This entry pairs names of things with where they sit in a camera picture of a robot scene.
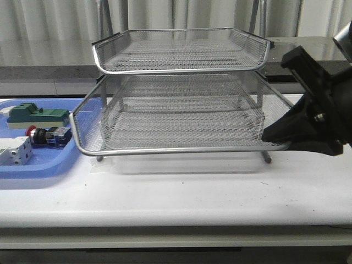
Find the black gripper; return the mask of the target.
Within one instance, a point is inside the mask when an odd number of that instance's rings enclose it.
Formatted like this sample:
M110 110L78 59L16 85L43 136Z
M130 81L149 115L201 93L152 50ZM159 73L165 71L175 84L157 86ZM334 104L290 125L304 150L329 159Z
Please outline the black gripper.
M264 129L262 140L287 142L288 151L343 153L351 144L351 67L330 74L303 46L284 54L281 66L304 88L298 102Z

